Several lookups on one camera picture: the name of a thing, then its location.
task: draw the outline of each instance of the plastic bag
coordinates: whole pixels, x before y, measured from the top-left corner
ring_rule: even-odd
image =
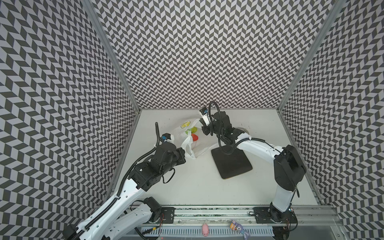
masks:
[[[171,142],[176,147],[181,147],[185,150],[185,157],[188,159],[195,159],[201,154],[218,147],[216,135],[206,136],[201,130],[202,124],[196,119],[185,119],[174,130],[170,132]],[[198,136],[197,141],[192,139],[192,128],[197,127],[197,131],[194,133]]]

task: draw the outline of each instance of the black and white patterned wall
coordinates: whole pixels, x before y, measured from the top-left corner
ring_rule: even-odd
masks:
[[[92,0],[141,108],[277,107],[333,0]]]
[[[61,238],[103,201],[133,110],[79,0],[0,1],[0,235]]]
[[[347,1],[283,115],[352,239],[383,239],[383,1]]]

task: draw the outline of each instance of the purple plush toy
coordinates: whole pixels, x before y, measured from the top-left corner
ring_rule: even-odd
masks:
[[[240,234],[244,235],[244,240],[247,240],[250,236],[249,232],[245,231],[243,226],[240,223],[237,223],[235,220],[232,220],[231,225],[229,226],[233,231],[238,231]]]

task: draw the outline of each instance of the red fruit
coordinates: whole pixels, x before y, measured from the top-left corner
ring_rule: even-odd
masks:
[[[197,141],[199,137],[196,134],[191,134],[193,141]]]

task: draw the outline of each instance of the black mat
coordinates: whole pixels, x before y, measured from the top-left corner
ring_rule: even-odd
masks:
[[[223,146],[229,152],[231,146]],[[216,167],[222,179],[228,179],[252,170],[252,165],[243,150],[235,149],[231,155],[225,155],[220,148],[211,150]]]

